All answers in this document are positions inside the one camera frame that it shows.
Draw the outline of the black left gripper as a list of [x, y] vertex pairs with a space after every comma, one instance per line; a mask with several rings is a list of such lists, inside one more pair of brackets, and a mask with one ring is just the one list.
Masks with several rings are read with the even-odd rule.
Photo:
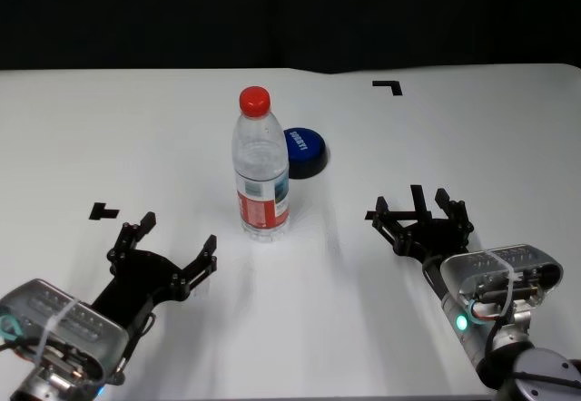
[[125, 222], [107, 253], [113, 279], [91, 308], [122, 328], [138, 328], [145, 317], [166, 301], [184, 301], [217, 270], [217, 237], [205, 241], [198, 256], [180, 269], [167, 258], [136, 245], [156, 225], [148, 211], [138, 224]]

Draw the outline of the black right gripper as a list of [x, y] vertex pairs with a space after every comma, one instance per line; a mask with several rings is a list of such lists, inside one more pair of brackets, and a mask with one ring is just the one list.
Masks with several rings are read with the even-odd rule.
[[428, 256], [446, 258], [466, 253], [468, 237], [474, 231], [466, 203], [463, 200], [452, 200], [444, 188], [438, 188], [435, 202], [448, 220], [417, 222], [408, 226], [407, 231], [401, 222], [411, 220], [411, 212], [391, 210], [385, 198], [379, 196], [372, 213], [372, 227], [391, 244], [396, 254], [408, 254], [420, 262]]

